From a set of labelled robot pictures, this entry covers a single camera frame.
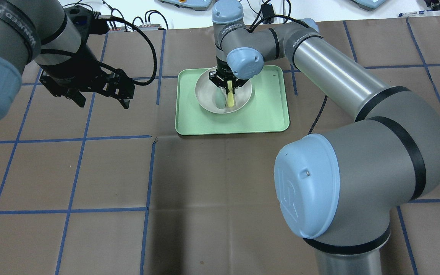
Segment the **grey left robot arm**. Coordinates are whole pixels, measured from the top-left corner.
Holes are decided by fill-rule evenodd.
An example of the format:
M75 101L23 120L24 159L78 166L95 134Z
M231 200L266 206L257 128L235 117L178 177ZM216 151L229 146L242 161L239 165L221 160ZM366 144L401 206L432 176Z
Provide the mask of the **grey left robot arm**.
M39 81L55 97L84 107L84 92L117 99L129 108L134 83L121 69L103 71L87 46L89 35L108 32L108 16L56 0L0 0L0 120L23 83L27 64L42 69Z

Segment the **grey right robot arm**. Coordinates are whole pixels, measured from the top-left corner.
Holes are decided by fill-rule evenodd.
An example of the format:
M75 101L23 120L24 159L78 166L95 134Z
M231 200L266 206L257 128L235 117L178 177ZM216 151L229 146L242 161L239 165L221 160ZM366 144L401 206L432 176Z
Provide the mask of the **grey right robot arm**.
M290 230L315 249L321 275L380 275L390 210L440 184L440 116L419 95L391 86L295 20L255 32L243 6L212 9L219 68L210 80L238 87L266 61L287 58L353 123L308 134L279 151L274 183Z

